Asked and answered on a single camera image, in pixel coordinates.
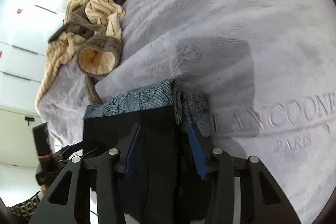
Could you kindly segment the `person's left hand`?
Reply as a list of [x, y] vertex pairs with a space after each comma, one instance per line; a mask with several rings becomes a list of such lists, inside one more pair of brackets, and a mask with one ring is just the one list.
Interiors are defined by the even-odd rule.
[[44, 196], [46, 194], [46, 192], [48, 191], [48, 189], [50, 188], [50, 184], [44, 184], [41, 186], [41, 195]]

